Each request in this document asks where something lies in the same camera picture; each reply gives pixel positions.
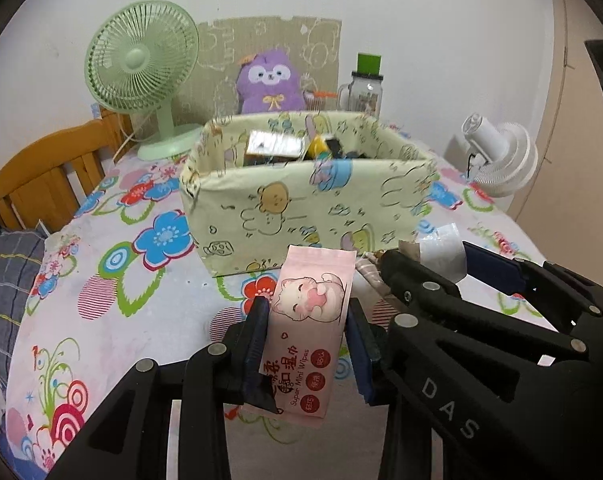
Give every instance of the floral tablecloth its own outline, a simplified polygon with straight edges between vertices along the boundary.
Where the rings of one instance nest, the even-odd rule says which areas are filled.
[[[42,269],[19,330],[6,393],[6,433],[16,458],[44,476],[86,419],[133,364],[189,358],[241,321],[258,295],[270,295],[277,271],[211,278],[181,210],[178,175],[185,156],[143,162],[125,156],[75,218],[47,240]],[[418,210],[419,230],[456,222],[462,236],[507,256],[543,257],[520,228],[474,184],[438,158],[437,179]],[[550,327],[530,304],[466,277],[463,297]],[[367,313],[379,300],[355,275],[353,295]],[[386,408],[357,394],[347,348],[320,430],[227,406],[233,478],[376,478]],[[179,416],[176,403],[173,416]],[[176,478],[177,425],[168,477]]]

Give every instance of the plaid fabric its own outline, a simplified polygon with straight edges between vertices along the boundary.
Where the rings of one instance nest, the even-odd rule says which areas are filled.
[[[0,231],[0,377],[8,380],[10,356],[26,299],[44,257],[44,236],[33,230]]]

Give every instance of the fan center cap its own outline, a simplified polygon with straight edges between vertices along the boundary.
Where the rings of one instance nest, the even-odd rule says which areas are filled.
[[[148,58],[148,49],[141,45],[136,45],[124,56],[124,65],[128,70],[139,70],[147,62]]]

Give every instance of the plush toy eye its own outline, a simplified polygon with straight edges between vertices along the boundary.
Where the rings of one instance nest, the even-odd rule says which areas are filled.
[[[266,69],[261,65],[255,65],[248,70],[248,80],[251,83],[259,83],[264,78]]]
[[[273,72],[276,73],[280,79],[286,80],[291,78],[291,69],[286,65],[275,65]]]

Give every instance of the plush toy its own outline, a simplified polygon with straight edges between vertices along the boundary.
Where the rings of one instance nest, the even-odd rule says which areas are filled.
[[[237,78],[242,113],[306,110],[300,76],[283,50],[257,54]]]

